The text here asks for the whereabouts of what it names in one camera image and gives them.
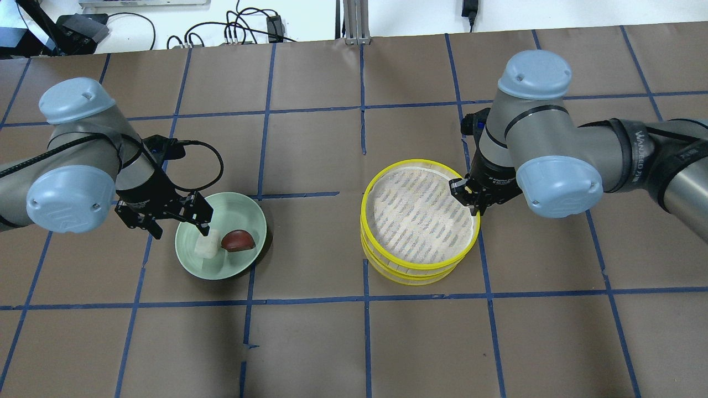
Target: robotic arm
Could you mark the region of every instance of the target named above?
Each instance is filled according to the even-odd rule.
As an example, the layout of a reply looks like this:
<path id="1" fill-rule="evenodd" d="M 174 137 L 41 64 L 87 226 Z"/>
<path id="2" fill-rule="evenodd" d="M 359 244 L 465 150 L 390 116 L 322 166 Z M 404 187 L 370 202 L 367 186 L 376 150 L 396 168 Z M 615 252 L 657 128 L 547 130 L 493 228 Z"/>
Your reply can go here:
<path id="1" fill-rule="evenodd" d="M 708 121 L 611 119 L 574 127 L 562 97 L 571 68 L 560 56 L 524 51 L 507 63 L 492 108 L 467 115 L 476 151 L 453 196 L 483 215 L 524 193 L 543 217 L 593 207 L 603 192 L 646 189 L 708 242 Z"/>
<path id="2" fill-rule="evenodd" d="M 116 213 L 129 228 L 160 239 L 157 220 L 172 218 L 209 232 L 212 208 L 199 189 L 223 173 L 216 149 L 198 141 L 155 135 L 141 140 L 95 80 L 76 78 L 53 86 L 40 99 L 40 110 L 55 125 L 47 152 L 0 165 L 0 232 L 36 223 L 55 232 L 87 232 L 108 216 L 118 194 Z M 185 156 L 184 146 L 210 148 L 222 166 L 216 180 L 183 191 L 161 165 Z"/>

